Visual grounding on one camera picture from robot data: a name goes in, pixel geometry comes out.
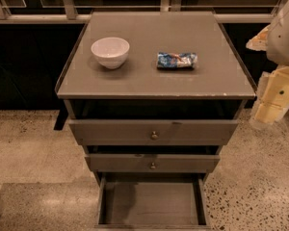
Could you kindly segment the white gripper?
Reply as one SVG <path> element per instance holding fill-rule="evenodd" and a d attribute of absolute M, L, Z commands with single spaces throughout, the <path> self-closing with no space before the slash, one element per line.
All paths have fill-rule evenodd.
<path fill-rule="evenodd" d="M 281 121 L 289 110 L 289 0 L 272 20 L 246 47 L 253 51 L 266 51 L 267 58 L 282 64 L 272 73 L 263 72 L 250 113 L 250 125 L 264 129 Z"/>

